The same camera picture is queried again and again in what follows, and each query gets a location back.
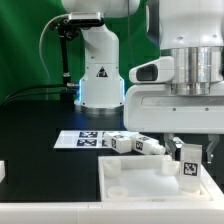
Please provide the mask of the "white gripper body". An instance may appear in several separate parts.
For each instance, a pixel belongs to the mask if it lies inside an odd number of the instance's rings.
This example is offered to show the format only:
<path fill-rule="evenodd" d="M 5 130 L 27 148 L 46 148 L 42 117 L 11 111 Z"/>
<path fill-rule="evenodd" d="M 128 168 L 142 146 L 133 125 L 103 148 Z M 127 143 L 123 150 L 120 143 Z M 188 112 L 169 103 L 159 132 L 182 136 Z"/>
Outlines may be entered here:
<path fill-rule="evenodd" d="M 200 96 L 172 95 L 166 84 L 134 85 L 126 94 L 124 126 L 136 132 L 224 134 L 224 83 Z"/>

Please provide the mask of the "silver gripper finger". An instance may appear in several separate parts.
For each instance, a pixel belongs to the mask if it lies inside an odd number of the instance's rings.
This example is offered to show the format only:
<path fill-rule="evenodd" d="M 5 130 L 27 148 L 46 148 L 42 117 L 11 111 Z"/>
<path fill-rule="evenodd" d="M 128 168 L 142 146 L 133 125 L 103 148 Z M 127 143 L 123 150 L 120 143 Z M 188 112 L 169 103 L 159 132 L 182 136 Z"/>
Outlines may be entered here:
<path fill-rule="evenodd" d="M 218 134 L 209 134 L 208 135 L 209 144 L 206 148 L 207 154 L 207 163 L 210 164 L 213 159 L 213 151 L 219 143 L 220 136 Z"/>
<path fill-rule="evenodd" d="M 173 160 L 180 160 L 180 150 L 182 148 L 182 141 L 179 137 L 175 136 L 173 133 L 164 134 L 164 142 L 166 152 L 172 157 Z"/>

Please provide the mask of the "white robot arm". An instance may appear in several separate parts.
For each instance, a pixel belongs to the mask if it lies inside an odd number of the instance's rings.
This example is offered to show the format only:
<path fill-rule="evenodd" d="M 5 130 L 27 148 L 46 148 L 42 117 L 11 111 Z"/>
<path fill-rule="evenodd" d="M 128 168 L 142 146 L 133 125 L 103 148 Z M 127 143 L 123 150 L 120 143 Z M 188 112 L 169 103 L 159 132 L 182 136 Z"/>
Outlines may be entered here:
<path fill-rule="evenodd" d="M 103 21 L 133 14 L 140 0 L 61 0 L 85 43 L 77 105 L 95 112 L 124 108 L 129 131 L 205 134 L 209 151 L 224 134 L 224 0 L 148 0 L 146 32 L 158 59 L 119 75 L 119 40 Z"/>

